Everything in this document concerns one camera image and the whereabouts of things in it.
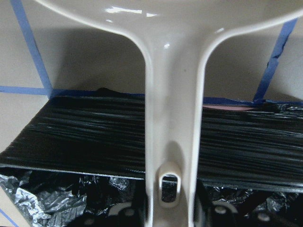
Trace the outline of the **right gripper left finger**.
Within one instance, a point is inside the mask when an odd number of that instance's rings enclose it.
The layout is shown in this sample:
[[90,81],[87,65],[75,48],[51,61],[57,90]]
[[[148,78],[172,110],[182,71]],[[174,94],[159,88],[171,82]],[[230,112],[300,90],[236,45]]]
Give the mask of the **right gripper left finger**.
[[143,227],[145,218],[145,201],[118,203],[105,215],[83,214],[68,226],[70,227]]

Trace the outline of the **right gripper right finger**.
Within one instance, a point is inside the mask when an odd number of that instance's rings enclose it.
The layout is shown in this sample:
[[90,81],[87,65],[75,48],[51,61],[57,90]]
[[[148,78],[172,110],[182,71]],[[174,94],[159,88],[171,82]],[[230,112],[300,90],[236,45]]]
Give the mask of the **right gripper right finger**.
[[293,222],[269,211],[254,212],[254,208],[270,196],[260,191],[248,197],[237,209],[224,201],[212,202],[202,182],[196,183],[196,214],[202,223],[196,227],[292,227]]

